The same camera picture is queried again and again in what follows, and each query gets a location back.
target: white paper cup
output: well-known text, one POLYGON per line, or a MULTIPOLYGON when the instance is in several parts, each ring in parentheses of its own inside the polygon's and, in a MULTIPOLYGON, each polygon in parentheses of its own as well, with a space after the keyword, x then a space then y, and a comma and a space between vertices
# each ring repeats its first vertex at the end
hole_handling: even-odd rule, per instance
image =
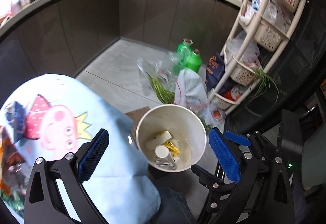
POLYGON ((139 121, 136 130, 138 149, 145 154, 148 163, 161 171, 180 172, 196 164, 206 148, 206 132, 202 122, 190 110, 174 105, 161 105, 149 110, 139 121), (156 166, 154 151, 149 151, 145 143, 160 132, 168 130, 177 141, 180 154, 176 170, 166 170, 156 166))

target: storage rack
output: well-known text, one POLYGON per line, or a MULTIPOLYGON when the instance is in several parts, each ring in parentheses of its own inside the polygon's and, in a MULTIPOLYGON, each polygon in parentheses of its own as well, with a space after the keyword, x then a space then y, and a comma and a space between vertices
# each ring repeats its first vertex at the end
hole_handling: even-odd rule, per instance
POLYGON ((284 6, 288 11, 292 13, 296 11, 294 18, 290 24, 289 30, 286 34, 284 34, 277 27, 273 26, 265 18, 263 18, 264 12, 269 1, 270 0, 262 0, 259 10, 252 16, 250 23, 246 26, 240 21, 240 16, 246 10, 249 0, 243 0, 239 14, 237 15, 237 18, 228 36, 228 40, 234 37, 234 34, 239 25, 241 25, 242 28, 246 31, 247 36, 245 37, 238 53, 235 57, 232 58, 231 61, 226 61, 225 53, 227 52, 227 48, 225 44, 221 51, 221 56, 224 57, 225 62, 225 73, 216 85, 216 87, 214 89, 211 89, 211 91, 209 92, 208 99, 209 102, 214 102, 219 108, 226 110, 226 115, 231 113, 250 94, 250 92, 257 87, 260 82, 259 79, 256 82, 250 84, 250 82, 252 82, 255 78, 254 72, 252 71, 252 69, 246 67, 244 64, 239 62, 241 56, 245 52, 252 38, 254 38, 255 41, 258 44, 262 45, 264 48, 268 49, 271 52, 274 52, 272 58, 263 68, 263 72, 268 73, 271 67, 276 62, 276 60, 280 57, 286 45, 288 44, 302 15, 304 6, 307 2, 307 0, 275 0, 278 4, 284 6), (248 88, 245 90, 242 96, 234 102, 219 95, 219 90, 230 76, 233 80, 239 83, 239 79, 235 79, 235 75, 239 76, 239 74, 242 74, 242 77, 240 77, 239 79, 242 79, 242 81, 245 82, 249 82, 248 88))

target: dark blue bag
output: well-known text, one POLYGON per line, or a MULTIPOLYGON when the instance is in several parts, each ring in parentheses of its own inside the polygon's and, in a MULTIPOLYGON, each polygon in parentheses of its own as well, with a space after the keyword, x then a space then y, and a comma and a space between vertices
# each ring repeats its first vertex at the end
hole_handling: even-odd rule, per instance
MULTIPOLYGON (((224 59, 221 57, 219 52, 216 52, 215 55, 209 59, 208 65, 206 67, 206 87, 208 91, 216 87, 224 73, 224 59)), ((235 81, 233 81, 231 78, 228 78, 228 80, 221 87, 218 94, 221 95, 236 85, 237 83, 235 81)))

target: blue gripper pad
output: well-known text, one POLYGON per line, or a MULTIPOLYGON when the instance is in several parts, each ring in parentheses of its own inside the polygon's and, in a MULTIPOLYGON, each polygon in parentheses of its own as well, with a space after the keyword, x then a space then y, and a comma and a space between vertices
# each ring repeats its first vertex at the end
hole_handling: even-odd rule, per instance
POLYGON ((245 138, 244 136, 235 134, 231 131, 225 131, 224 132, 224 137, 226 137, 228 140, 231 140, 239 145, 245 146, 245 147, 250 147, 251 146, 251 141, 248 138, 245 138))
POLYGON ((238 184, 241 180, 240 164, 215 129, 209 132, 209 144, 228 179, 238 184))
POLYGON ((81 183, 91 178, 96 166, 109 145, 108 131, 101 129, 99 135, 95 137, 97 138, 94 141, 92 140, 92 146, 78 163, 77 176, 81 183))

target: cartoon eye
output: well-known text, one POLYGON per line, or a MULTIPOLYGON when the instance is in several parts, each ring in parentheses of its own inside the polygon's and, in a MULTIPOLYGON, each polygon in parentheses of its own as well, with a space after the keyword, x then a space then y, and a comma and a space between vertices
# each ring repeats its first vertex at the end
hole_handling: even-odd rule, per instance
POLYGON ((65 128, 65 135, 71 135, 72 134, 72 127, 68 126, 65 128))
POLYGON ((67 140, 66 141, 66 148, 70 150, 73 147, 74 147, 74 142, 72 140, 67 140))

